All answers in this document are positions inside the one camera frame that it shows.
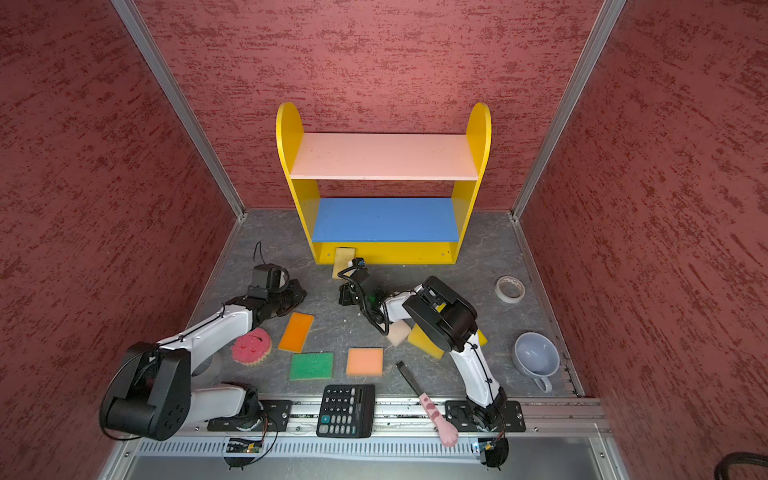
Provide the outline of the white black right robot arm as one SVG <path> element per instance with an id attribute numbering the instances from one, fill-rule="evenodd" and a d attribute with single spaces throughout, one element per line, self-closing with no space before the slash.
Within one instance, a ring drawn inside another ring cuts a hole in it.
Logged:
<path id="1" fill-rule="evenodd" d="M 484 431 L 504 426 L 507 396 L 491 373 L 480 345 L 477 311 L 436 276 L 399 293 L 385 292 L 356 258 L 341 270 L 339 304 L 354 305 L 380 334 L 397 322 L 413 321 L 427 339 L 450 354 L 464 382 L 474 425 Z"/>

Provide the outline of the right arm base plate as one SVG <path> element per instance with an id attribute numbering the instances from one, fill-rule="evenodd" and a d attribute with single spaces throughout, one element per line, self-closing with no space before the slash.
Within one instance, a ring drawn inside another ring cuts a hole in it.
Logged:
<path id="1" fill-rule="evenodd" d="M 522 433 L 526 425 L 519 402 L 508 401 L 499 410 L 490 408 L 486 413 L 469 400 L 448 400 L 444 404 L 445 418 L 461 433 L 498 434 Z"/>

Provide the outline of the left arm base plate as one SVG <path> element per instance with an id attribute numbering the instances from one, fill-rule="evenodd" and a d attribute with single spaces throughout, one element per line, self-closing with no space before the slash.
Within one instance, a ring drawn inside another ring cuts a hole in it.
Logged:
<path id="1" fill-rule="evenodd" d="M 256 434 L 264 428 L 268 431 L 285 432 L 290 419 L 293 402 L 290 400 L 261 400 L 261 419 L 253 428 L 239 428 L 232 418 L 217 418 L 206 423 L 209 432 L 234 432 Z"/>

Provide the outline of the yellow orange scrub sponge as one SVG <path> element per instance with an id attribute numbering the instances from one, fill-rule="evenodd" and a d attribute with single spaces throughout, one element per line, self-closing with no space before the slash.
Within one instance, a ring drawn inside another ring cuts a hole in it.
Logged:
<path id="1" fill-rule="evenodd" d="M 332 278 L 339 280 L 339 273 L 350 267 L 356 257 L 356 249 L 351 247 L 338 247 L 335 249 Z"/>

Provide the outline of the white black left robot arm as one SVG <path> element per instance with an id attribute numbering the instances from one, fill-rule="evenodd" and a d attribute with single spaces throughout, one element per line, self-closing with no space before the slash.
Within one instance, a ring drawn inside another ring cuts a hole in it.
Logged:
<path id="1" fill-rule="evenodd" d="M 187 424 L 222 419 L 240 431 L 266 426 L 255 387 L 238 383 L 194 389 L 192 374 L 214 353 L 256 330 L 264 321 L 292 312 L 307 292 L 290 280 L 265 299 L 237 296 L 195 326 L 156 343 L 137 342 L 104 394 L 99 427 L 118 440 L 167 440 Z"/>

